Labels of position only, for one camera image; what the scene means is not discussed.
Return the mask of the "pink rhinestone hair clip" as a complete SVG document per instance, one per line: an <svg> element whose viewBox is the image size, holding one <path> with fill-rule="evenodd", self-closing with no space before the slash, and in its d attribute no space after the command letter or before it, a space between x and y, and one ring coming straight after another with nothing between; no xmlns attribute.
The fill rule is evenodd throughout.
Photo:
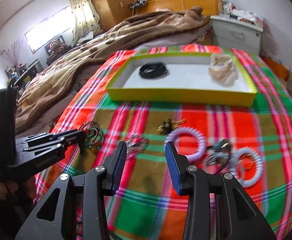
<svg viewBox="0 0 292 240"><path fill-rule="evenodd" d="M141 135L132 135L126 141L127 154L133 156L141 153L148 145L148 138Z"/></svg>

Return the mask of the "gold black brooch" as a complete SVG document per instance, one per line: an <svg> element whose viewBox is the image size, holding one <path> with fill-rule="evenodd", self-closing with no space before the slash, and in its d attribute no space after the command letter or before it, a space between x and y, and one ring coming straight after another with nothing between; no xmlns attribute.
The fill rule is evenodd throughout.
<svg viewBox="0 0 292 240"><path fill-rule="evenodd" d="M172 120L166 119L160 126L158 126L157 131L162 135L168 135L173 130L177 129L181 124L185 123L185 119L182 120Z"/></svg>

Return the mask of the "framed teddy picture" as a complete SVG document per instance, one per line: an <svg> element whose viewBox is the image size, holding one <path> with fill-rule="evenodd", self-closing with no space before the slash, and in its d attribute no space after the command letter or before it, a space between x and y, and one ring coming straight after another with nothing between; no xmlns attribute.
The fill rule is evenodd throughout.
<svg viewBox="0 0 292 240"><path fill-rule="evenodd" d="M45 45L45 50L47 52L47 58L50 60L55 59L57 56L61 55L66 51L67 45L62 35L51 40L47 45Z"/></svg>

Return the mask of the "black wristband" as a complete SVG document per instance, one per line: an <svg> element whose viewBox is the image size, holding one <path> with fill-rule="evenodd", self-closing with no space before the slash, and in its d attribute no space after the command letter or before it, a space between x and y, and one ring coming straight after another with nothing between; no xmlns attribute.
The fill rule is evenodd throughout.
<svg viewBox="0 0 292 240"><path fill-rule="evenodd" d="M155 79L165 74L167 74L167 68L163 62L149 62L139 68L139 76L143 79Z"/></svg>

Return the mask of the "patterned curtain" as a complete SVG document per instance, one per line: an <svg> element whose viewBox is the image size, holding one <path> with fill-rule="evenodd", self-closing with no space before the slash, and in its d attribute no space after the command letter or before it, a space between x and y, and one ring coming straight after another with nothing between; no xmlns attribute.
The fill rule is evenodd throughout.
<svg viewBox="0 0 292 240"><path fill-rule="evenodd" d="M99 30L100 16L91 0L68 0L73 15L72 45L91 31Z"/></svg>

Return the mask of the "yellow green shallow tray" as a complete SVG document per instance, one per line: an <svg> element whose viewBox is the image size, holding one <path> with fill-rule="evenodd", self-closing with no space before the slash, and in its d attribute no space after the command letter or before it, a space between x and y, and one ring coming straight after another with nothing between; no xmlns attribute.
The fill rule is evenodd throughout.
<svg viewBox="0 0 292 240"><path fill-rule="evenodd" d="M113 101L181 102L250 107L257 88L234 59L237 79L231 87L215 83L208 73L212 53L164 53L130 57L106 86ZM166 64L167 74L143 79L139 68L149 62Z"/></svg>

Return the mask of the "cream claw hair clip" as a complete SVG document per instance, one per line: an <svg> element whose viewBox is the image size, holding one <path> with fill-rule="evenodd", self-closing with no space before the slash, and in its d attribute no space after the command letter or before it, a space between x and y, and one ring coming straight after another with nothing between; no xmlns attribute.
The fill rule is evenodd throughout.
<svg viewBox="0 0 292 240"><path fill-rule="evenodd" d="M233 57L227 54L211 54L208 73L215 83L224 87L231 87L237 79Z"/></svg>

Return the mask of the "brown patterned blanket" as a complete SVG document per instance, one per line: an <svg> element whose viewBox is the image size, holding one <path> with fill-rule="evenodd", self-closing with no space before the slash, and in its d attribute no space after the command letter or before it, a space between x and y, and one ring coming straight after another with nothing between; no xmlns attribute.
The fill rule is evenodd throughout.
<svg viewBox="0 0 292 240"><path fill-rule="evenodd" d="M130 50L151 40L201 29L210 21L202 7L155 11L129 17L98 38L77 46L39 73L18 100L16 132L29 129L47 110L72 89L87 66L103 64L115 52Z"/></svg>

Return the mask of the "orange box on floor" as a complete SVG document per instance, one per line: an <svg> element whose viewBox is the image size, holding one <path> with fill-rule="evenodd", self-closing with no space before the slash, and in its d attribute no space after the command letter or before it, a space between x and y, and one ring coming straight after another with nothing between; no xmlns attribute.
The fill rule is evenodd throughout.
<svg viewBox="0 0 292 240"><path fill-rule="evenodd" d="M284 80L288 81L289 77L289 69L284 66L282 63L278 63L277 61L274 61L270 57L262 56L261 59L268 65L268 67L274 72L274 74Z"/></svg>

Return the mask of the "white nightstand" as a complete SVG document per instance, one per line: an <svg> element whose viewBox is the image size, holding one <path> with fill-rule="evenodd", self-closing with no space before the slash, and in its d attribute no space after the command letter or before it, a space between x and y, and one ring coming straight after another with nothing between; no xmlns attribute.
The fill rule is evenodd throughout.
<svg viewBox="0 0 292 240"><path fill-rule="evenodd" d="M211 16L210 22L213 28L213 45L260 54L262 27L217 15Z"/></svg>

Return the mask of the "clutter on nightstand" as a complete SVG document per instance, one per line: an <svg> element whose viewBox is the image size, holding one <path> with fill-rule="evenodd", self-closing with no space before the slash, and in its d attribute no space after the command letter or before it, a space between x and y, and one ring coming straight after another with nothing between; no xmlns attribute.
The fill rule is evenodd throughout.
<svg viewBox="0 0 292 240"><path fill-rule="evenodd" d="M235 5L231 2L222 2L220 4L220 14L234 20L249 23L252 25L258 25L261 27L263 27L265 21L264 17L259 16L255 12L237 9Z"/></svg>

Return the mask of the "wooden headboard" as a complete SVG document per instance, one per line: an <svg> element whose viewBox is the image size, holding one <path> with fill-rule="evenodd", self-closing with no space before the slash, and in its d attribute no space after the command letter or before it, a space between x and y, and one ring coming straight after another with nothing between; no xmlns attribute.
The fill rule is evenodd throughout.
<svg viewBox="0 0 292 240"><path fill-rule="evenodd" d="M203 9L203 15L212 16L220 13L221 3L222 0L147 0L145 5L134 9L134 14L163 10L186 11L192 7L199 6Z"/></svg>

